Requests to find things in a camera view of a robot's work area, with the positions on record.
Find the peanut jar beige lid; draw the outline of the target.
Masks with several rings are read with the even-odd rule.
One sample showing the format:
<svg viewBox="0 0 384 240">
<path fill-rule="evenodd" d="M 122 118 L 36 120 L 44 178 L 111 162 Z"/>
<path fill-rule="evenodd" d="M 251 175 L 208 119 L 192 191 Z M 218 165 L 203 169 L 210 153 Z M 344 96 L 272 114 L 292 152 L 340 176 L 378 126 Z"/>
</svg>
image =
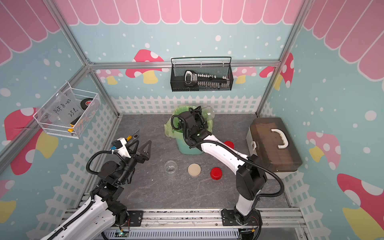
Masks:
<svg viewBox="0 0 384 240">
<path fill-rule="evenodd" d="M 175 161 L 169 160 L 165 163 L 165 173 L 169 176 L 175 176 L 178 173 L 179 167 Z"/>
</svg>

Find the peanut jar red lid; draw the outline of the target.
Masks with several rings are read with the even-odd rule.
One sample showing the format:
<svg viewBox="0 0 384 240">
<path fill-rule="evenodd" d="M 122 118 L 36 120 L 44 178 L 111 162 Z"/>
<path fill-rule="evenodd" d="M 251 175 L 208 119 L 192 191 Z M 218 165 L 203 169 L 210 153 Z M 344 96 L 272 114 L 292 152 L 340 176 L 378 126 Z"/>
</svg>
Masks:
<svg viewBox="0 0 384 240">
<path fill-rule="evenodd" d="M 214 109 L 210 106 L 202 107 L 203 117 L 206 121 L 212 121 L 215 118 Z"/>
<path fill-rule="evenodd" d="M 226 146 L 228 146 L 229 148 L 231 148 L 231 149 L 235 148 L 235 144 L 233 142 L 231 142 L 231 141 L 225 141 L 224 144 Z"/>
</svg>

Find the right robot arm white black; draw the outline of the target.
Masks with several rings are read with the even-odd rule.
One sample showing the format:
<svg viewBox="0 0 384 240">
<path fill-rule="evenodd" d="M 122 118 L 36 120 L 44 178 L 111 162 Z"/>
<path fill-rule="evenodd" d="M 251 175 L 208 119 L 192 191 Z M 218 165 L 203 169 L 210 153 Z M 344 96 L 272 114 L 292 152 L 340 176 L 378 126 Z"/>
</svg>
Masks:
<svg viewBox="0 0 384 240">
<path fill-rule="evenodd" d="M 197 148 L 215 157 L 236 175 L 239 198 L 234 207 L 233 218 L 239 225 L 247 225 L 256 217 L 255 206 L 260 198 L 279 197 L 284 193 L 285 186 L 281 178 L 259 165 L 258 156 L 247 156 L 228 147 L 208 130 L 208 121 L 204 118 L 201 106 L 172 115 L 171 126 L 173 130 L 183 133 L 184 142 L 189 148 Z M 261 192 L 268 181 L 267 175 L 279 183 L 280 189 L 277 192 Z"/>
</svg>

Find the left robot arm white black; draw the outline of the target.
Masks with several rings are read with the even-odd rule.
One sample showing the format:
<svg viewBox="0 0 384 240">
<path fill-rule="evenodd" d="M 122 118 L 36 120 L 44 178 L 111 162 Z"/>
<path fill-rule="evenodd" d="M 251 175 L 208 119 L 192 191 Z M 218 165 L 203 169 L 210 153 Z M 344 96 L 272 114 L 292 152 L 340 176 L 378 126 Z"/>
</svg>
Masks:
<svg viewBox="0 0 384 240">
<path fill-rule="evenodd" d="M 107 238 L 104 231 L 117 226 L 121 235 L 129 233 L 130 227 L 139 227 L 142 211 L 129 211 L 118 198 L 125 184 L 132 182 L 137 164 L 143 164 L 151 156 L 151 141 L 141 147 L 139 140 L 127 141 L 119 138 L 109 150 L 96 152 L 87 162 L 89 174 L 99 178 L 96 187 L 90 191 L 87 201 L 66 221 L 44 237 L 45 240 L 93 240 L 98 235 Z M 91 163 L 99 155 L 113 155 L 119 162 L 109 161 L 100 171 L 91 169 Z"/>
</svg>

